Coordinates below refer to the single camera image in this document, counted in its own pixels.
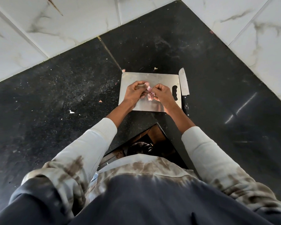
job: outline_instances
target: knife blade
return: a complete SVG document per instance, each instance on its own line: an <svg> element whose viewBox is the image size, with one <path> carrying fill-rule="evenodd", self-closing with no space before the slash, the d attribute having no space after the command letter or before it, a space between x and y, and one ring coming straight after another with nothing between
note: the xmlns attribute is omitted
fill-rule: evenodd
<svg viewBox="0 0 281 225"><path fill-rule="evenodd" d="M187 78L185 75L184 68L179 70L179 81L180 81L180 87L181 87L181 93L182 95L189 95L189 89L188 89L188 83Z"/></svg>

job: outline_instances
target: metal cutting board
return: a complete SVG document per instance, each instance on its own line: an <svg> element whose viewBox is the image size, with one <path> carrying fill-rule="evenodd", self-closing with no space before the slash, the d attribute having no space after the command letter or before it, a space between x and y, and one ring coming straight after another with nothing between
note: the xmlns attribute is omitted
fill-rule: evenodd
<svg viewBox="0 0 281 225"><path fill-rule="evenodd" d="M176 103L181 108L181 89L179 75L173 74L159 74L159 73L142 73L142 72L124 72L122 74L121 89L119 104L124 100L127 86L135 82L136 80L145 80L150 83L150 86L153 87L158 83L161 83L165 86L168 86L171 89L174 85L177 86L177 101ZM140 99L133 110L141 111L156 111L164 112L164 107L160 102L153 100L149 101L147 97Z"/></svg>

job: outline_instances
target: knife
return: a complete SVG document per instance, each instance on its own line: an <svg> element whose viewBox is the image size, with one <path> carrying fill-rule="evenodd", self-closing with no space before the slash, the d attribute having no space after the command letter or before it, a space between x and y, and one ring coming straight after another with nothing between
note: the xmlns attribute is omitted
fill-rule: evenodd
<svg viewBox="0 0 281 225"><path fill-rule="evenodd" d="M182 110L187 116L189 116L188 114L189 106L188 103L186 102L186 99L189 96L189 89L188 89L188 83L187 83L187 78L185 75L184 68L179 70L179 81L180 81L180 88L182 94Z"/></svg>

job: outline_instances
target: wall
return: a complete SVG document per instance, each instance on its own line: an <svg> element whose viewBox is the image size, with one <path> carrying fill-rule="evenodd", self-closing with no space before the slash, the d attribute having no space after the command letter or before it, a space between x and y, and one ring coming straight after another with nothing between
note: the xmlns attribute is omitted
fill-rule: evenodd
<svg viewBox="0 0 281 225"><path fill-rule="evenodd" d="M0 0L0 81L175 0Z"/></svg>
<svg viewBox="0 0 281 225"><path fill-rule="evenodd" d="M281 0L182 0L281 99Z"/></svg>

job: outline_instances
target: cutting board handle hole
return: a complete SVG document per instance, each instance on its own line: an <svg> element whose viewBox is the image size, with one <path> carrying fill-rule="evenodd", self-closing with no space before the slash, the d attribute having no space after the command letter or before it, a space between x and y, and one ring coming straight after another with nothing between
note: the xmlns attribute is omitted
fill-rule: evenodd
<svg viewBox="0 0 281 225"><path fill-rule="evenodd" d="M178 100L178 98L177 98L177 88L178 88L177 85L174 85L174 86L172 87L172 95L173 95L175 101Z"/></svg>

